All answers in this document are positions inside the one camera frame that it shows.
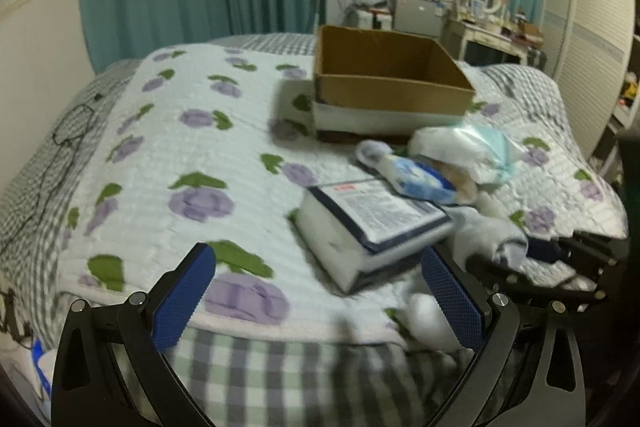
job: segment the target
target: floral quilt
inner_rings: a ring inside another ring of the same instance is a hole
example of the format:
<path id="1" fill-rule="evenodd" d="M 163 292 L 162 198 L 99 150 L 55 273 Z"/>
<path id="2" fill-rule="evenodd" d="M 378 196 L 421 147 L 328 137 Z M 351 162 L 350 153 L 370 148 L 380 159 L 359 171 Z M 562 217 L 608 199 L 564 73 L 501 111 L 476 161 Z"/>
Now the floral quilt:
<path id="1" fill-rule="evenodd" d="M 345 298 L 291 224 L 304 187 L 366 177 L 352 148 L 314 139 L 311 70 L 311 57 L 210 44 L 147 57 L 73 197 L 59 291 L 122 302 L 205 242 L 218 267 L 192 326 L 254 339 L 402 344 L 388 310 L 404 306 L 411 274 Z M 463 71 L 478 92 L 465 118 L 527 149 L 494 192 L 511 219 L 536 235 L 624 235 L 620 201 L 562 121 L 551 125 L 548 111 L 532 118 L 517 89 L 505 93 L 490 71 Z M 557 89 L 547 96 L 559 100 Z"/>

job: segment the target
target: metal bolt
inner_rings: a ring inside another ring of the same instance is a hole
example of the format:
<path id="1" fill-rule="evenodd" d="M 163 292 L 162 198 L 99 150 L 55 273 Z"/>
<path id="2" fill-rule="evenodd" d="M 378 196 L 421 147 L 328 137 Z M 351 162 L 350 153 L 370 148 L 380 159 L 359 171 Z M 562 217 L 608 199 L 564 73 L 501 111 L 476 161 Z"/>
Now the metal bolt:
<path id="1" fill-rule="evenodd" d="M 553 301 L 551 307 L 558 313 L 564 313 L 566 311 L 566 306 L 560 301 Z"/>
<path id="2" fill-rule="evenodd" d="M 132 293 L 129 297 L 129 304 L 133 304 L 134 306 L 140 306 L 146 299 L 146 293 L 144 292 L 135 292 Z"/>
<path id="3" fill-rule="evenodd" d="M 71 304 L 71 311 L 81 312 L 82 310 L 84 310 L 84 301 L 82 299 L 78 299 Z"/>
<path id="4" fill-rule="evenodd" d="M 509 304 L 509 298 L 504 293 L 495 293 L 493 296 L 494 303 L 498 306 L 506 306 Z"/>

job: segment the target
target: blue gripper pad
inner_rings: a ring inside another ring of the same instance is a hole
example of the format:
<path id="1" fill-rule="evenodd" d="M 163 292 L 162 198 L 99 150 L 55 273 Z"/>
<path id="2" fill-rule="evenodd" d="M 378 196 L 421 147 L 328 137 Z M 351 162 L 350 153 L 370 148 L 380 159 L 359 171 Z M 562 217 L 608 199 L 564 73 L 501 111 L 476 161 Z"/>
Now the blue gripper pad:
<path id="1" fill-rule="evenodd" d="M 176 269 L 182 275 L 154 313 L 152 340 L 160 353 L 178 343 L 216 273 L 216 254 L 213 248 L 202 243 L 198 246 L 201 247 L 200 251 L 195 253 L 191 264 L 178 266 Z"/>
<path id="2" fill-rule="evenodd" d="M 484 343 L 482 314 L 433 248 L 424 249 L 421 266 L 422 277 L 447 317 L 458 342 L 477 352 Z"/>

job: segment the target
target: wardrobe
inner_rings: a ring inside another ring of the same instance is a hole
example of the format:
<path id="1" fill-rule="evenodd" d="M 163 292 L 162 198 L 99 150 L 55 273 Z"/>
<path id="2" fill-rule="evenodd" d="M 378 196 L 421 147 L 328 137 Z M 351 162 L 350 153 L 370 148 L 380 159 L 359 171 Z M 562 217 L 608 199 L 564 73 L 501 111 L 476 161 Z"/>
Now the wardrobe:
<path id="1" fill-rule="evenodd" d="M 623 84 L 635 0 L 545 0 L 545 73 L 560 89 L 582 154 L 593 152 Z"/>

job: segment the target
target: open cardboard box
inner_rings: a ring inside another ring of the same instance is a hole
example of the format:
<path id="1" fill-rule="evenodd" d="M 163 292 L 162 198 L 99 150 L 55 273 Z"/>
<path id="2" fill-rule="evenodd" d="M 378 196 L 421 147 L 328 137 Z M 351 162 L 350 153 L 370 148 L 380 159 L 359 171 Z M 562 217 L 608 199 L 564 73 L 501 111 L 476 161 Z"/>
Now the open cardboard box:
<path id="1" fill-rule="evenodd" d="M 320 29 L 314 88 L 318 138 L 347 142 L 458 123 L 475 94 L 433 39 L 341 26 Z"/>

